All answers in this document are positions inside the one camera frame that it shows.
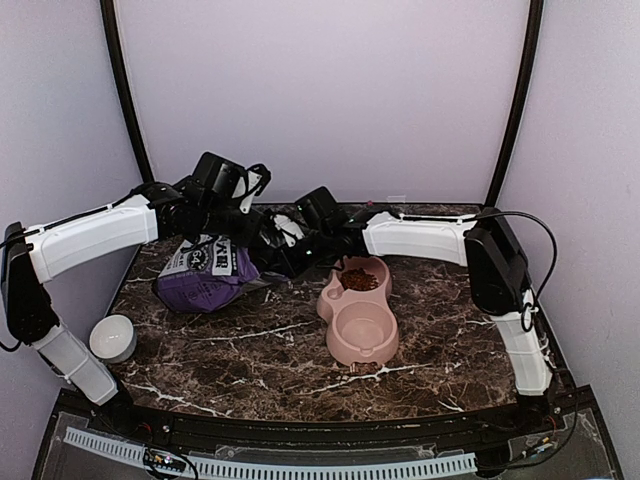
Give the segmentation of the purple pet food bag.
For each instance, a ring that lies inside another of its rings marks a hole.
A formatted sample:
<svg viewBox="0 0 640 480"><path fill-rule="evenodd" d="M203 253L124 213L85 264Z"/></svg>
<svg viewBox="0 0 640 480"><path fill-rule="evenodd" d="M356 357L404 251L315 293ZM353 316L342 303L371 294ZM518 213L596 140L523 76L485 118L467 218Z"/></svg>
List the purple pet food bag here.
<svg viewBox="0 0 640 480"><path fill-rule="evenodd" d="M176 313L212 313L241 295L270 284L249 252L225 236L183 241L153 284L153 292Z"/></svg>

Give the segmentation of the pink double pet bowl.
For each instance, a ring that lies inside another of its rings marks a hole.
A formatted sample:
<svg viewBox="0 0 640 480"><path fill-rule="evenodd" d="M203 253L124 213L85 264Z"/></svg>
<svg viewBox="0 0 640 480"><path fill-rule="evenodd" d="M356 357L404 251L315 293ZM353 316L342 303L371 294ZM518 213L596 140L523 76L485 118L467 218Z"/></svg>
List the pink double pet bowl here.
<svg viewBox="0 0 640 480"><path fill-rule="evenodd" d="M342 272L357 268L374 274L379 286L363 292L345 290L340 283ZM381 367L393 358L399 346L399 331L388 305L391 290L389 269L377 257L346 258L331 271L316 310L327 323L326 345L337 362L348 367Z"/></svg>

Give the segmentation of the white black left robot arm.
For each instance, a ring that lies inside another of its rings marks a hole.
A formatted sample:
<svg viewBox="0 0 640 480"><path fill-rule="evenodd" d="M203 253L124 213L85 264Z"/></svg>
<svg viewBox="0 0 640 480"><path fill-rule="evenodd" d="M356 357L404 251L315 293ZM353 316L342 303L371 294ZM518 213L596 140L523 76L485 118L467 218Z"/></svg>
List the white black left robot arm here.
<svg viewBox="0 0 640 480"><path fill-rule="evenodd" d="M94 210L46 225L9 225L1 244L1 295L10 335L103 406L101 417L117 434L134 435L140 412L119 398L118 381L54 311L46 283L113 252L176 236L195 243L203 234L222 234L246 246L261 224L252 202L270 180L262 164L243 167L206 152L175 184L146 182Z"/></svg>

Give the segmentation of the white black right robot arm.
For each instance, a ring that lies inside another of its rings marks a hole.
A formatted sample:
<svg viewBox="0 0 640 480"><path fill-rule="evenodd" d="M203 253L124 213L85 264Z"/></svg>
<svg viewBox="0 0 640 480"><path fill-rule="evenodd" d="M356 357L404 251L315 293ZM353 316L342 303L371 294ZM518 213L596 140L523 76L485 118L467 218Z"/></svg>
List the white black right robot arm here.
<svg viewBox="0 0 640 480"><path fill-rule="evenodd" d="M325 187L295 206L300 222L282 213L266 215L273 235L270 270L294 278L323 260L345 256L424 258L466 268L472 301L497 325L517 393L527 397L511 410L511 426L530 434L547 420L549 405L541 396L551 386L553 367L534 323L539 291L508 213L485 208L475 215L433 216L366 207L350 215Z"/></svg>

